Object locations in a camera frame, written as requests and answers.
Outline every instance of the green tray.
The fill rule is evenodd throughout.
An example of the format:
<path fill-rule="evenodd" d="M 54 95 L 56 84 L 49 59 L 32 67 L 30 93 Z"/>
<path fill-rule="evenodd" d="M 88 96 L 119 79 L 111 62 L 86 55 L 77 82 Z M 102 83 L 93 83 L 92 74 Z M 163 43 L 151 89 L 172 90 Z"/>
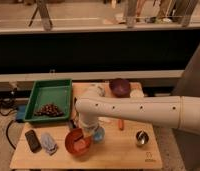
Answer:
<path fill-rule="evenodd" d="M 52 122 L 68 120 L 71 114 L 72 80 L 44 80 L 34 83 L 26 108 L 25 122 Z M 36 116 L 34 112 L 46 104 L 54 103 L 64 113 L 62 116 Z"/>

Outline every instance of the orange object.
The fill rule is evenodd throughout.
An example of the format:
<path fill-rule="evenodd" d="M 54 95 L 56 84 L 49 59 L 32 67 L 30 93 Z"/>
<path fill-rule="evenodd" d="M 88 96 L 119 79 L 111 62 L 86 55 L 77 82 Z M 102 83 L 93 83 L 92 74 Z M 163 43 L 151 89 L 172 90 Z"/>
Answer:
<path fill-rule="evenodd" d="M 65 138 L 65 148 L 70 154 L 80 156 L 88 151 L 91 142 L 91 136 L 84 138 L 82 129 L 76 128 L 67 134 Z"/>
<path fill-rule="evenodd" d="M 119 127 L 119 130 L 124 130 L 124 120 L 123 119 L 118 120 L 118 127 Z"/>

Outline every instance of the small round object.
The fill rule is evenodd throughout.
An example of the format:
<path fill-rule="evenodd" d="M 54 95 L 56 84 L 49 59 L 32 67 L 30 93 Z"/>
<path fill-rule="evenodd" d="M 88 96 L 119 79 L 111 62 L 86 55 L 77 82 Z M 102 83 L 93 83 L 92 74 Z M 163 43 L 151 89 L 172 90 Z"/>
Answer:
<path fill-rule="evenodd" d="M 139 131 L 136 134 L 137 146 L 142 147 L 149 141 L 149 136 L 145 131 Z"/>
<path fill-rule="evenodd" d="M 128 80 L 122 78 L 110 80 L 109 87 L 116 97 L 129 97 L 131 85 Z"/>

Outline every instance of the red bowl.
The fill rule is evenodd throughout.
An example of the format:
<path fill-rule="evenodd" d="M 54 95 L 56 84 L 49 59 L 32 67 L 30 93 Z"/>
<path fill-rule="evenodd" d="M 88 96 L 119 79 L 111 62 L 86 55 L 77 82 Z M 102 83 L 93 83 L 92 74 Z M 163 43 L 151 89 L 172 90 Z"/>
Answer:
<path fill-rule="evenodd" d="M 116 97 L 129 97 L 131 92 L 130 82 L 122 78 L 110 80 L 109 88 Z"/>
<path fill-rule="evenodd" d="M 81 156 L 88 151 L 91 142 L 91 136 L 84 138 L 82 129 L 76 128 L 69 132 L 66 136 L 65 148 L 70 154 L 74 156 Z"/>

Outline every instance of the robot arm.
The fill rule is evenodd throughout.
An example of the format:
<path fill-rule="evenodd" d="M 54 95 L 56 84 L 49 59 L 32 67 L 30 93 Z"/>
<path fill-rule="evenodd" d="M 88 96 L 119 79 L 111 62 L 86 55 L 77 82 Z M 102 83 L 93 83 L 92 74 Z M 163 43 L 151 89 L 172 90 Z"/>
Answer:
<path fill-rule="evenodd" d="M 80 125 L 95 129 L 98 117 L 107 116 L 180 129 L 200 135 L 200 98 L 107 98 L 102 86 L 90 86 L 75 104 Z"/>

